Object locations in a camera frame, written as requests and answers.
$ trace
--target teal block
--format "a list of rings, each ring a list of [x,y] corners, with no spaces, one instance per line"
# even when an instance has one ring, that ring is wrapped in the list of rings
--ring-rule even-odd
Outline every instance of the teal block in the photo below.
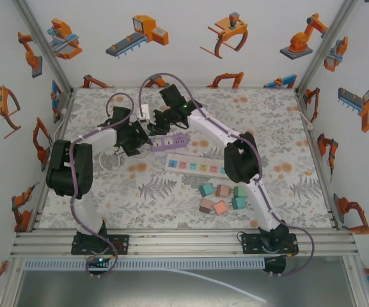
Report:
[[[234,197],[247,197],[247,192],[241,187],[234,187]]]
[[[211,195],[214,193],[211,184],[203,184],[198,189],[200,190],[202,197],[206,197],[207,195]]]
[[[246,200],[243,197],[234,197],[231,200],[233,209],[244,209],[246,207]]]

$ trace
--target black mounting plate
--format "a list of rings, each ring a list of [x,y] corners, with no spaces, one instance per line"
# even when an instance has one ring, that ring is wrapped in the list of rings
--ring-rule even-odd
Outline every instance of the black mounting plate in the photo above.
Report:
[[[107,238],[114,244],[118,251],[118,255],[127,255],[127,250],[129,248],[129,236],[128,235],[107,235]],[[74,236],[74,241],[72,243],[72,250],[70,251],[72,255],[95,255],[92,251],[85,248],[84,244],[81,243],[77,235]],[[113,255],[114,252],[109,248],[105,255]]]
[[[289,233],[277,250],[269,251],[262,244],[263,235],[260,233],[243,233],[241,235],[242,252],[244,254],[287,254],[295,256],[299,253],[297,236]]]

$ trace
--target purple power strip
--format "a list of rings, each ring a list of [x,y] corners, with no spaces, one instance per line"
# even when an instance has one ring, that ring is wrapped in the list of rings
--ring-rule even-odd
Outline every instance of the purple power strip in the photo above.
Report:
[[[161,138],[152,139],[150,150],[152,152],[163,152],[169,149],[177,149],[187,147],[189,140],[183,133],[175,134],[173,136],[162,136]]]

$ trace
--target patterned table surface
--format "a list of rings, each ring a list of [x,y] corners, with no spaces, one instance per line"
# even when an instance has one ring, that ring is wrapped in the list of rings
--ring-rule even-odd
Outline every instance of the patterned table surface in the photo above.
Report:
[[[77,90],[64,139],[73,140],[103,123],[107,119],[106,102],[118,91],[128,93],[137,103],[137,88]],[[287,223],[306,228],[331,227],[302,121],[297,113],[288,112],[297,109],[292,90],[198,88],[192,93],[225,125],[239,132],[253,133],[262,156],[263,182],[273,205]],[[149,103],[154,109],[166,107],[158,89],[146,89],[143,103]],[[110,106],[129,107],[130,102],[117,96]],[[223,150],[199,132],[176,127],[171,131],[184,132],[189,138],[187,148],[172,152],[223,159]],[[199,186],[210,182],[214,187],[217,184],[234,187],[230,180],[166,172],[167,152],[148,153],[147,148],[143,151],[145,157],[142,159],[125,154],[118,159],[110,148],[100,157],[106,169],[100,166],[99,155],[94,158],[91,190],[96,209],[108,227],[223,229],[257,226],[249,204],[240,210],[230,207],[222,216],[215,212],[199,212]],[[231,204],[231,197],[223,200]],[[75,227],[68,202],[68,198],[56,196],[50,190],[39,227]]]

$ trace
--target white wall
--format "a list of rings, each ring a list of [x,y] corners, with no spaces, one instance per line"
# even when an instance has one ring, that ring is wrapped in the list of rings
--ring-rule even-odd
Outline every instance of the white wall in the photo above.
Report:
[[[342,2],[98,0],[93,4],[80,0],[27,0],[41,29],[48,30],[51,20],[58,18],[79,36],[82,53],[68,60],[58,58],[72,86],[82,85],[86,74],[116,86],[139,86],[156,72],[171,72],[191,86],[207,86],[225,72],[244,71],[241,86],[261,87],[291,74],[300,78],[322,41],[320,33],[313,32],[309,46],[314,52],[310,55],[291,60],[279,50],[288,46],[297,32],[304,31],[306,19],[314,13],[319,13],[320,21],[329,26]],[[222,46],[223,59],[218,59],[200,46],[213,50],[217,35],[207,26],[214,26],[232,12],[239,13],[248,24],[249,36],[239,52]],[[107,48],[134,32],[135,15],[154,18],[160,28],[168,31],[169,44],[144,44],[120,59],[106,54]],[[46,32],[45,35],[50,41],[51,37]],[[229,86],[232,81],[223,81],[225,84]]]
[[[369,90],[369,3],[359,1],[338,38],[348,36],[348,49],[343,62],[330,72],[319,68],[310,89],[320,88],[319,116],[315,120],[315,135],[324,132],[334,138],[336,168],[332,182],[339,197],[357,201],[365,210],[369,222],[369,131],[361,131],[361,118],[357,112],[338,102],[338,88],[342,87],[362,97]],[[329,172],[324,158],[325,170]],[[357,214],[345,216],[345,225],[357,226]],[[369,267],[369,235],[356,235],[356,243],[366,266]]]
[[[12,121],[22,127],[10,137],[4,136],[11,128],[0,116],[0,266],[7,260],[15,233],[15,220],[11,211],[11,197],[20,195],[36,181],[43,183],[40,162],[32,143],[36,117],[45,123],[53,134],[54,124],[51,109],[51,81],[54,76],[46,61],[43,61],[43,74],[31,77],[31,67],[25,59],[25,48],[18,42],[17,32],[29,34],[11,1],[0,0],[0,85],[11,89],[17,97],[21,110],[12,115]],[[38,47],[29,43],[36,55],[41,55]],[[13,110],[13,102],[8,105]],[[44,147],[45,137],[38,138]],[[34,190],[32,200],[24,208],[30,210],[38,199],[41,184]]]

